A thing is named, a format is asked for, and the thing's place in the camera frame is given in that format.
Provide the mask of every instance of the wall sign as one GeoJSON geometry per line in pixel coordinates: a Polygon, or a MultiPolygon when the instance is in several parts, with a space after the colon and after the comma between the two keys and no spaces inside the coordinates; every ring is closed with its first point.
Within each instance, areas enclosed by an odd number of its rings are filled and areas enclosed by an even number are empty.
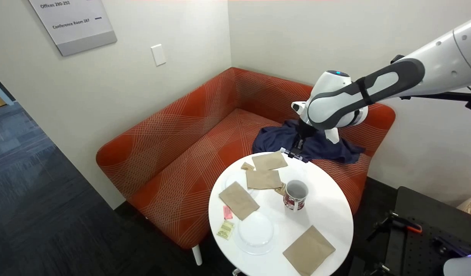
{"type": "Polygon", "coordinates": [[[62,56],[117,41],[101,0],[29,0],[62,56]]]}

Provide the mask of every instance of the orange sofa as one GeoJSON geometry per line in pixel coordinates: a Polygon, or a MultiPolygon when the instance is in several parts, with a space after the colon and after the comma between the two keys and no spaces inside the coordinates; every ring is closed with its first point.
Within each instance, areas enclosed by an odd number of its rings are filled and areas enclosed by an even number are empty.
{"type": "MultiPolygon", "coordinates": [[[[129,203],[196,256],[209,232],[208,202],[218,176],[252,153],[262,127],[297,119],[290,104],[307,100],[311,90],[229,68],[104,145],[97,164],[129,203]]],[[[339,130],[342,138],[366,149],[357,163],[313,161],[341,187],[353,213],[370,160],[394,119],[390,107],[371,105],[362,124],[339,130]]]]}

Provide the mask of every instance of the coffee mug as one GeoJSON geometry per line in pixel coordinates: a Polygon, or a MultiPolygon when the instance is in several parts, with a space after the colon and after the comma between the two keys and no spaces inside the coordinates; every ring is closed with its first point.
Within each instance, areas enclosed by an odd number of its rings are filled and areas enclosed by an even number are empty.
{"type": "Polygon", "coordinates": [[[304,182],[300,180],[291,180],[285,187],[285,195],[283,196],[283,203],[285,206],[297,212],[304,208],[305,199],[309,194],[309,189],[304,182]]]}

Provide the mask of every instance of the white tabletop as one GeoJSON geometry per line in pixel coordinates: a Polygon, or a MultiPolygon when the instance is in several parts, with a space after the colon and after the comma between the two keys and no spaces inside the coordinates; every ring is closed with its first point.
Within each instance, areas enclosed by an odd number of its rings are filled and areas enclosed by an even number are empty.
{"type": "MultiPolygon", "coordinates": [[[[338,184],[321,168],[311,162],[304,163],[283,155],[288,163],[285,168],[277,169],[280,178],[288,183],[290,180],[301,180],[307,184],[309,195],[302,210],[294,213],[283,204],[283,196],[274,190],[260,190],[255,201],[260,205],[257,212],[267,216],[275,226],[275,246],[263,255],[250,255],[241,250],[231,236],[229,240],[217,236],[224,222],[223,206],[218,194],[225,189],[226,181],[242,171],[244,162],[254,165],[251,157],[267,153],[246,156],[231,164],[219,176],[210,195],[209,220],[210,228],[218,247],[229,261],[248,276],[285,275],[298,276],[299,273],[283,255],[285,251],[311,225],[336,248],[326,260],[314,271],[313,276],[329,276],[339,268],[350,250],[353,239],[353,217],[350,206],[338,184]]],[[[235,224],[239,219],[229,220],[235,224]]]]}

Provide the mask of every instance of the dark carpet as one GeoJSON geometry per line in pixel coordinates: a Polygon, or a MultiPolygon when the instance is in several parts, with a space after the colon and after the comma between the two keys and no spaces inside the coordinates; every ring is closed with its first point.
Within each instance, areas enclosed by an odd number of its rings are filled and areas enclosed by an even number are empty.
{"type": "MultiPolygon", "coordinates": [[[[352,255],[383,261],[387,236],[363,241],[393,209],[396,190],[369,179],[355,215],[352,255]]],[[[211,235],[203,265],[125,203],[111,210],[19,104],[0,108],[0,275],[231,275],[211,235]]]]}

